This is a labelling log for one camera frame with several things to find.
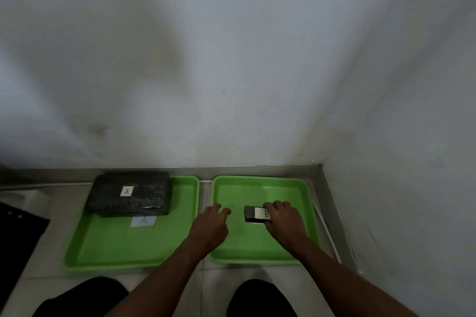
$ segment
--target black pants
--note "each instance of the black pants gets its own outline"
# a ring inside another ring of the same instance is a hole
[[[46,300],[33,317],[103,317],[127,295],[126,288],[115,279],[96,277],[56,298]],[[227,317],[267,315],[297,317],[277,287],[260,279],[250,279],[238,287],[227,309]]]

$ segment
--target forearm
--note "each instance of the forearm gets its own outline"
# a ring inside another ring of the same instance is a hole
[[[415,316],[393,297],[330,258],[309,238],[302,242],[296,258],[337,317]]]
[[[107,317],[170,317],[201,260],[185,239],[175,252],[149,274]]]

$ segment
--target label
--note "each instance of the label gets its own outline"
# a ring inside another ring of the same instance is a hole
[[[130,221],[130,226],[131,227],[153,226],[155,224],[155,218],[157,218],[157,216],[132,217],[132,221]]]
[[[122,187],[122,192],[120,193],[121,197],[130,197],[132,195],[133,186],[124,186]]]
[[[255,207],[255,218],[271,220],[268,210],[261,207]]]

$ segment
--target green plastic tray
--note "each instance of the green plastic tray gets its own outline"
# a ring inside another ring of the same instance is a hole
[[[211,204],[231,209],[227,219],[229,235],[210,257],[218,263],[296,264],[264,224],[245,222],[244,207],[287,200],[300,212],[307,234],[319,244],[314,206],[309,189],[301,179],[218,176],[213,180]]]
[[[171,176],[170,213],[153,226],[130,227],[131,217],[100,218],[83,211],[63,259],[68,270],[157,266],[188,235],[199,207],[199,180]]]

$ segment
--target floor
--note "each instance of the floor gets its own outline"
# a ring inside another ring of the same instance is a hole
[[[317,198],[310,185],[312,198]],[[103,275],[116,278],[128,290],[134,289],[149,270],[128,269],[104,273],[69,274],[62,258],[79,218],[89,186],[48,187],[41,191],[50,196],[51,219],[21,279],[10,296],[1,317],[31,316],[48,298],[55,297],[89,279]],[[200,209],[210,201],[211,185],[200,185]],[[330,241],[318,220],[321,247],[335,257]],[[333,316],[324,297],[302,266],[222,265],[205,258],[185,288],[174,316],[225,316],[228,303],[244,281],[259,278],[274,283],[286,296],[299,317]]]

